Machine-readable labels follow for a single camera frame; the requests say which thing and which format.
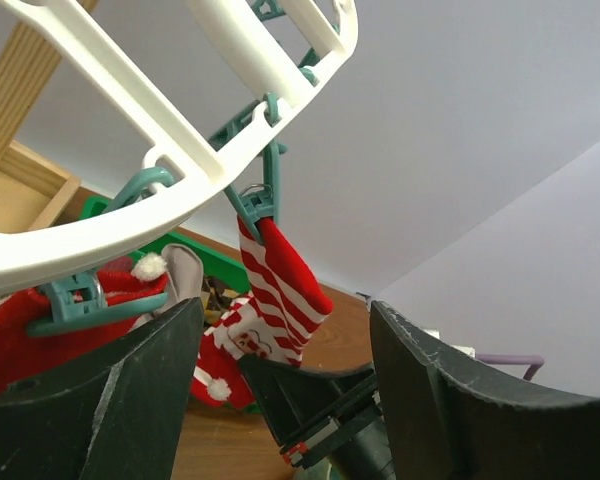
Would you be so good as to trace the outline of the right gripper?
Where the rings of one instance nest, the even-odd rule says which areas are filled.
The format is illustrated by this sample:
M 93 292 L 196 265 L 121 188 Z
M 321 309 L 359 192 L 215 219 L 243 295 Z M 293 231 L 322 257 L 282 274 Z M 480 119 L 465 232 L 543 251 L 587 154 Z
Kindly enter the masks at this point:
M 245 355 L 238 366 L 287 464 L 326 460 L 331 479 L 396 477 L 371 363 L 328 372 Z

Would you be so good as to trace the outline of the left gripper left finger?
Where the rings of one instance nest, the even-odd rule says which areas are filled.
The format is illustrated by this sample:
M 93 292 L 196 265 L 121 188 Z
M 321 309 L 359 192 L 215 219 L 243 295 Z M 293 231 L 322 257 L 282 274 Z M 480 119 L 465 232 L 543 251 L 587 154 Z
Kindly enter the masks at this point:
M 0 394 L 0 479 L 168 479 L 203 329 L 199 299 Z

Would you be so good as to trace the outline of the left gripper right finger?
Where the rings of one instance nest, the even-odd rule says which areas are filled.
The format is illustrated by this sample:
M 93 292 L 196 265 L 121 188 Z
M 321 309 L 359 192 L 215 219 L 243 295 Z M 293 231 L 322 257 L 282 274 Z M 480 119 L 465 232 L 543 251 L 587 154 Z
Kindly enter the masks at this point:
M 600 479 L 600 398 L 531 383 L 383 301 L 370 335 L 400 479 Z

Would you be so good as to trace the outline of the brown argyle sock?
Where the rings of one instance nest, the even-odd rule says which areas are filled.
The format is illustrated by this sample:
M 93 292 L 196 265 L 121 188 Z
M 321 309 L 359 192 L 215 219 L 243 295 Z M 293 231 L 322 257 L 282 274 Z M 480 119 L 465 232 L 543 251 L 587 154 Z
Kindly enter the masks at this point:
M 250 292 L 238 292 L 219 278 L 205 275 L 200 298 L 204 307 L 205 324 L 214 326 L 247 302 Z

